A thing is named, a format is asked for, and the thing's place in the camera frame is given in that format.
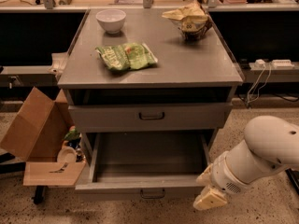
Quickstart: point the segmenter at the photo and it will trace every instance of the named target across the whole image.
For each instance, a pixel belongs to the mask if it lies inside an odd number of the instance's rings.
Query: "bowl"
[[[118,9],[107,9],[96,13],[96,19],[100,26],[109,34],[116,34],[121,31],[124,25],[126,14]]]

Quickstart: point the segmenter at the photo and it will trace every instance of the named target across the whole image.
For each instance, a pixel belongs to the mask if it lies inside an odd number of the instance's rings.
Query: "concrete floor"
[[[0,139],[16,114],[8,111],[2,106]],[[246,123],[260,115],[299,125],[299,102],[261,98],[246,109],[234,99],[234,109],[210,151],[211,159],[237,145]],[[192,208],[193,199],[83,202],[73,189],[47,189],[45,201],[35,205],[31,199],[35,188],[24,187],[22,178],[23,172],[0,175],[1,223],[299,223],[299,197],[284,172],[256,181],[222,208],[202,212]]]

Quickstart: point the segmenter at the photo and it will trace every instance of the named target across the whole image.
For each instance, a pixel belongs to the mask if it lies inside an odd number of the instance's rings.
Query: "gray cabinet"
[[[215,31],[186,44],[165,9],[124,9],[119,35],[104,33],[91,10],[59,80],[82,132],[89,166],[76,192],[87,200],[193,196],[208,150],[242,83]],[[158,63],[110,73],[94,48],[145,42]]]

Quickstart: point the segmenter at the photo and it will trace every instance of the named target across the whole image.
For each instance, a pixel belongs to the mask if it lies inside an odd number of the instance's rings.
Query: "gray tabletop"
[[[100,27],[92,9],[58,83],[62,89],[180,88],[236,86],[242,83],[213,28],[200,41],[186,43],[178,28],[162,13],[170,9],[126,8],[126,22],[118,35]],[[98,46],[146,43],[158,58],[150,68],[111,73],[95,52]]]

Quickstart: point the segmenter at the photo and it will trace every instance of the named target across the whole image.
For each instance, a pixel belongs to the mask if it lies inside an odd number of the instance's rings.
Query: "drawer handle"
[[[143,193],[143,189],[140,190],[140,196],[143,198],[143,199],[162,199],[165,197],[165,189],[162,189],[162,194],[161,195],[158,195],[158,196],[148,196],[148,195],[145,195]]]
[[[150,115],[145,115],[142,113],[139,113],[139,118],[142,120],[156,120],[156,119],[164,119],[165,118],[165,113],[161,112],[159,114],[150,114]]]

